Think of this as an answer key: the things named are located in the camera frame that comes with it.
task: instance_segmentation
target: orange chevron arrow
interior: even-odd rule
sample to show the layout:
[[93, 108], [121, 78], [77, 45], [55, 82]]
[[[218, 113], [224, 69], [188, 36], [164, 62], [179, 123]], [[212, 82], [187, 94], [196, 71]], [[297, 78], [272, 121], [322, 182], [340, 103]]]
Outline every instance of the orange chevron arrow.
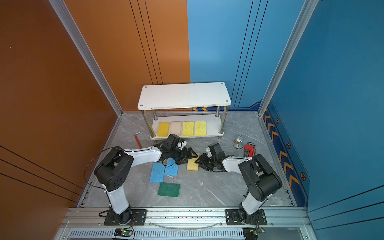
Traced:
[[299, 180], [297, 180], [294, 176], [292, 175], [289, 175], [289, 186], [292, 188], [292, 180], [294, 180], [295, 182], [297, 182], [297, 184], [300, 184], [299, 183]]
[[282, 156], [282, 155], [288, 157], [287, 154], [286, 154], [285, 152], [280, 151], [280, 162], [281, 162], [281, 156]]
[[289, 167], [290, 169], [293, 170], [292, 166], [285, 162], [284, 163], [284, 172], [285, 172], [285, 174], [287, 174], [287, 167]]
[[270, 116], [265, 116], [265, 125], [266, 125], [266, 119], [271, 118]]
[[270, 132], [271, 127], [274, 127], [274, 125], [272, 123], [268, 123], [268, 132]]
[[277, 132], [272, 131], [272, 142], [273, 142], [273, 136], [274, 136], [274, 135], [279, 136], [279, 135], [277, 134]]

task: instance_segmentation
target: orange wall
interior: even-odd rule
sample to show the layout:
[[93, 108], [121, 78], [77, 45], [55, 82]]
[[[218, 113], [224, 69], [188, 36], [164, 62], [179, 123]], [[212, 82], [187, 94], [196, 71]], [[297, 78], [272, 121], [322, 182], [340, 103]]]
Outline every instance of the orange wall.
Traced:
[[117, 116], [49, 1], [5, 1], [0, 22], [0, 146], [32, 162], [0, 148], [1, 239], [52, 239]]
[[189, 83], [186, 0], [65, 0], [124, 111], [141, 88]]

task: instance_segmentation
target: green sponge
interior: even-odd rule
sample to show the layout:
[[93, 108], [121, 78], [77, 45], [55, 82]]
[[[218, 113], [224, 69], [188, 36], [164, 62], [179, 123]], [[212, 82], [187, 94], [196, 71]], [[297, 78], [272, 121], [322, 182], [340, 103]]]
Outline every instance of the green sponge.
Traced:
[[161, 182], [158, 195], [165, 197], [179, 197], [180, 184]]

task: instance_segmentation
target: black line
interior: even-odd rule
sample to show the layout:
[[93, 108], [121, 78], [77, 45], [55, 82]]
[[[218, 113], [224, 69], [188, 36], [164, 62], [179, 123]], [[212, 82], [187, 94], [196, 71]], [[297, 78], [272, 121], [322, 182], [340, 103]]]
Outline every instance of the black line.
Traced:
[[151, 34], [152, 34], [152, 40], [153, 40], [153, 46], [155, 47], [155, 54], [156, 54], [156, 59], [157, 59], [157, 65], [159, 66], [159, 72], [160, 72], [160, 79], [161, 79], [161, 84], [163, 83], [163, 77], [161, 76], [161, 69], [160, 69], [160, 63], [159, 63], [159, 58], [157, 57], [157, 51], [156, 51], [156, 45], [155, 45], [155, 39], [153, 38], [153, 32], [152, 32], [152, 27], [151, 27], [151, 21], [149, 20], [149, 14], [148, 14], [148, 9], [147, 9], [147, 2], [144, 0], [145, 3], [145, 8], [147, 10], [147, 16], [148, 16], [148, 22], [149, 22], [149, 28], [151, 29]]
[[15, 153], [15, 152], [12, 152], [11, 150], [9, 150], [9, 149], [7, 149], [7, 148], [1, 146], [1, 145], [0, 145], [0, 147], [3, 148], [3, 149], [5, 149], [5, 150], [7, 150], [7, 151], [9, 151], [9, 152], [11, 152], [11, 153], [13, 153], [13, 154], [15, 154], [15, 155], [18, 156], [18, 157], [21, 157], [22, 159], [26, 160], [27, 162], [30, 162], [30, 163], [32, 163], [33, 165], [36, 165], [36, 166], [38, 166], [39, 168], [42, 168], [42, 169], [46, 170], [47, 172], [52, 173], [53, 175], [55, 175], [55, 176], [57, 176], [57, 177], [59, 177], [59, 178], [65, 180], [65, 181], [67, 181], [67, 182], [69, 182], [69, 183], [71, 183], [71, 184], [73, 184], [73, 185], [75, 185], [75, 186], [77, 186], [77, 187], [83, 189], [82, 187], [80, 187], [80, 186], [74, 184], [73, 182], [70, 182], [70, 181], [66, 180], [65, 178], [60, 177], [59, 175], [54, 174], [53, 172], [49, 171], [48, 169], [43, 168], [42, 166], [40, 166], [40, 165], [38, 165], [38, 164], [36, 164], [36, 163], [34, 163], [34, 162], [32, 162], [32, 161], [26, 159], [25, 157], [22, 157], [22, 156], [20, 156], [19, 154]]
[[147, 63], [149, 76], [150, 76], [150, 78], [151, 78], [151, 82], [152, 82], [152, 85], [153, 85], [153, 80], [152, 80], [151, 71], [149, 70], [149, 65], [148, 65], [147, 57], [145, 56], [144, 46], [143, 46], [143, 42], [141, 41], [141, 36], [140, 36], [140, 32], [139, 32], [139, 27], [137, 26], [137, 22], [136, 22], [135, 14], [133, 13], [133, 7], [132, 7], [131, 0], [129, 0], [129, 4], [131, 5], [132, 14], [133, 14], [133, 19], [135, 20], [135, 24], [136, 24], [136, 28], [137, 28], [137, 33], [139, 34], [141, 47], [143, 48], [143, 53], [144, 53], [144, 57], [145, 57], [145, 62]]
[[260, 0], [259, 8], [257, 9], [257, 13], [256, 13], [255, 23], [254, 23], [254, 25], [253, 25], [253, 29], [252, 29], [251, 40], [249, 41], [247, 54], [246, 54], [246, 56], [245, 56], [245, 62], [244, 62], [244, 66], [243, 66], [243, 71], [242, 71], [242, 73], [241, 73], [240, 82], [239, 82], [239, 88], [238, 88], [238, 90], [237, 90], [237, 94], [236, 94], [236, 99], [235, 99], [235, 104], [234, 104], [234, 106], [236, 105], [237, 96], [239, 95], [239, 89], [240, 89], [240, 85], [241, 85], [241, 79], [243, 78], [244, 68], [245, 68], [245, 65], [247, 64], [247, 58], [248, 58], [249, 47], [251, 46], [252, 37], [253, 37], [253, 31], [255, 30], [256, 21], [257, 21], [257, 16], [259, 15], [259, 10], [260, 10], [260, 5], [261, 5], [261, 3], [262, 3], [262, 1]]
[[[359, 210], [359, 209], [364, 209], [366, 207], [371, 207], [371, 206], [379, 205], [379, 204], [382, 204], [382, 203], [384, 203], [384, 201], [383, 202], [378, 202], [378, 203], [375, 203], [375, 204], [371, 204], [371, 205], [368, 205], [368, 206], [365, 206], [365, 207], [359, 207], [359, 208], [352, 209], [352, 210], [349, 210], [349, 211], [341, 212], [339, 214], [333, 214], [333, 215], [327, 216], [327, 217], [333, 217], [333, 216], [336, 216], [336, 215], [344, 214], [344, 213], [347, 213], [347, 212], [352, 212], [352, 211]], [[319, 218], [319, 219], [316, 219], [316, 220], [311, 220], [311, 222], [317, 221], [317, 220], [320, 220], [320, 219], [325, 219], [327, 217], [322, 217], [322, 218]]]
[[243, 54], [243, 48], [244, 48], [244, 43], [245, 43], [245, 36], [247, 35], [249, 19], [251, 18], [252, 6], [253, 6], [253, 0], [252, 0], [252, 4], [251, 4], [251, 10], [249, 11], [249, 17], [248, 17], [248, 22], [247, 22], [247, 28], [245, 29], [244, 40], [243, 40], [243, 46], [242, 46], [242, 48], [241, 48], [239, 64], [238, 64], [238, 66], [237, 66], [236, 77], [235, 77], [235, 84], [233, 85], [233, 91], [232, 91], [231, 101], [232, 101], [232, 98], [233, 98], [233, 92], [235, 91], [236, 79], [237, 79], [237, 74], [238, 74], [238, 72], [239, 72], [240, 61], [241, 61], [241, 55]]
[[335, 204], [335, 203], [338, 203], [338, 202], [341, 202], [341, 201], [344, 201], [344, 200], [347, 200], [347, 199], [350, 199], [350, 198], [356, 197], [356, 196], [358, 196], [358, 195], [361, 195], [361, 194], [364, 194], [364, 193], [367, 193], [367, 192], [370, 192], [370, 191], [376, 190], [376, 189], [378, 189], [378, 188], [381, 188], [381, 187], [384, 187], [384, 185], [381, 185], [381, 186], [378, 186], [378, 187], [372, 188], [371, 190], [368, 190], [368, 191], [365, 191], [365, 192], [362, 192], [362, 193], [359, 193], [359, 194], [356, 194], [356, 195], [353, 195], [353, 196], [350, 196], [350, 197], [347, 197], [347, 198], [341, 199], [341, 200], [339, 200], [339, 201], [337, 201], [337, 202], [334, 202], [334, 203], [331, 203], [331, 204], [328, 204], [328, 205], [325, 205], [325, 206], [319, 207], [319, 208], [317, 208], [317, 209], [314, 209], [314, 210], [311, 210], [311, 211], [309, 211], [308, 213], [310, 213], [310, 212], [313, 212], [313, 211], [316, 211], [316, 210], [319, 210], [319, 209], [322, 209], [323, 207], [328, 207], [328, 206], [330, 206], [330, 205], [332, 205], [332, 204]]
[[[27, 170], [25, 170], [25, 169], [23, 169], [23, 168], [21, 168], [21, 167], [18, 167], [18, 166], [16, 166], [16, 165], [13, 165], [12, 163], [9, 163], [9, 162], [7, 162], [7, 161], [1, 159], [1, 158], [0, 158], [0, 160], [3, 161], [3, 162], [5, 162], [5, 163], [8, 163], [9, 165], [12, 165], [12, 166], [14, 166], [14, 167], [17, 167], [18, 169], [21, 169], [21, 170], [23, 170], [23, 171], [25, 171], [25, 172], [27, 172], [27, 173], [30, 173], [30, 174], [32, 174], [32, 175], [38, 177], [38, 178], [41, 178], [41, 179], [43, 179], [43, 180], [46, 180], [45, 178], [42, 178], [42, 177], [40, 177], [40, 176], [37, 176], [36, 174], [33, 174], [33, 173], [31, 173], [31, 172], [29, 172], [29, 171], [27, 171]], [[56, 184], [56, 183], [54, 183], [54, 182], [51, 182], [51, 181], [49, 181], [49, 180], [46, 180], [46, 181], [47, 181], [47, 182], [50, 182], [50, 183], [52, 183], [52, 184], [54, 184], [54, 185], [56, 185], [56, 186], [58, 186], [58, 187], [61, 187], [61, 188], [65, 189], [65, 190], [68, 190], [68, 191], [70, 191], [70, 192], [73, 192], [73, 191], [71, 191], [71, 190], [69, 190], [69, 189], [66, 189], [65, 187], [62, 187], [62, 186], [60, 186], [60, 185], [58, 185], [58, 184]]]
[[156, 70], [155, 70], [155, 64], [153, 64], [153, 58], [152, 58], [151, 48], [150, 48], [150, 46], [149, 46], [149, 42], [148, 42], [147, 31], [145, 30], [143, 16], [141, 15], [141, 10], [140, 10], [139, 0], [137, 0], [137, 5], [139, 6], [139, 12], [140, 12], [140, 16], [141, 16], [141, 21], [142, 21], [142, 23], [143, 23], [143, 28], [144, 28], [145, 38], [147, 38], [147, 44], [148, 44], [149, 55], [151, 56], [151, 61], [152, 61], [152, 66], [153, 66], [153, 71], [155, 72], [155, 77], [156, 77], [156, 82], [157, 82], [157, 84], [159, 84], [159, 81], [157, 80], [157, 74], [156, 74]]
[[75, 202], [74, 200], [71, 200], [71, 199], [68, 199], [68, 198], [66, 198], [66, 197], [63, 197], [63, 196], [57, 195], [57, 194], [55, 194], [55, 193], [53, 193], [53, 192], [50, 192], [50, 191], [44, 190], [44, 189], [42, 189], [42, 188], [36, 187], [36, 186], [34, 186], [34, 185], [32, 185], [32, 184], [29, 184], [29, 183], [23, 182], [23, 181], [21, 181], [21, 180], [18, 180], [18, 179], [16, 179], [16, 178], [10, 177], [10, 176], [8, 176], [8, 175], [5, 175], [5, 174], [3, 174], [3, 173], [0, 173], [0, 174], [1, 174], [1, 175], [3, 175], [3, 176], [6, 176], [6, 177], [12, 178], [13, 180], [16, 180], [16, 181], [19, 181], [19, 182], [25, 183], [26, 185], [29, 185], [29, 186], [35, 187], [35, 188], [37, 188], [37, 189], [43, 190], [43, 191], [45, 191], [45, 192], [49, 192], [49, 193], [51, 193], [51, 194], [53, 194], [53, 195], [56, 195], [56, 196], [58, 196], [58, 197], [62, 197], [62, 198], [64, 198], [64, 199], [67, 199], [67, 200], [69, 200], [69, 201], [72, 201], [72, 202], [74, 202], [74, 203], [77, 203], [77, 202]]
[[316, 230], [322, 230], [322, 229], [326, 229], [326, 228], [345, 226], [345, 225], [355, 224], [355, 223], [360, 223], [360, 222], [368, 222], [368, 221], [378, 220], [378, 219], [382, 219], [382, 218], [384, 218], [384, 217], [378, 217], [378, 218], [373, 218], [373, 219], [368, 219], [368, 220], [362, 220], [362, 221], [358, 221], [358, 222], [345, 223], [345, 224], [340, 224], [340, 225], [331, 226], [331, 227], [323, 227], [323, 228], [314, 229], [314, 230], [316, 231]]
[[269, 0], [267, 0], [266, 5], [265, 5], [265, 9], [264, 9], [264, 14], [263, 14], [262, 22], [260, 23], [259, 33], [257, 33], [257, 38], [256, 38], [255, 47], [253, 48], [253, 53], [252, 53], [252, 57], [251, 57], [251, 62], [249, 63], [249, 67], [248, 67], [247, 75], [246, 75], [245, 80], [244, 80], [243, 90], [241, 91], [241, 96], [240, 96], [239, 104], [238, 104], [237, 106], [240, 106], [241, 98], [242, 98], [242, 96], [243, 96], [245, 83], [246, 83], [246, 81], [247, 81], [247, 77], [248, 77], [249, 69], [251, 68], [251, 63], [252, 63], [253, 54], [255, 53], [255, 48], [256, 48], [257, 40], [259, 39], [260, 29], [262, 28], [262, 24], [263, 24], [263, 20], [264, 20], [264, 15], [265, 15], [266, 7], [268, 6], [268, 1], [269, 1]]

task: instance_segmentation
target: yellow sponge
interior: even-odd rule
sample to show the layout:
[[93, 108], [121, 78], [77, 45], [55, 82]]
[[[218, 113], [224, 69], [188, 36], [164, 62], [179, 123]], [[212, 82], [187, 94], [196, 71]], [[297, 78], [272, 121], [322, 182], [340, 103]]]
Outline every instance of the yellow sponge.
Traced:
[[195, 136], [206, 136], [207, 135], [207, 122], [196, 121], [195, 122]]
[[159, 122], [158, 137], [168, 137], [169, 122]]
[[193, 137], [194, 122], [183, 122], [183, 137]]
[[198, 171], [199, 170], [199, 165], [195, 163], [195, 161], [200, 157], [200, 153], [197, 154], [197, 157], [188, 159], [188, 164], [187, 164], [187, 170], [190, 171]]

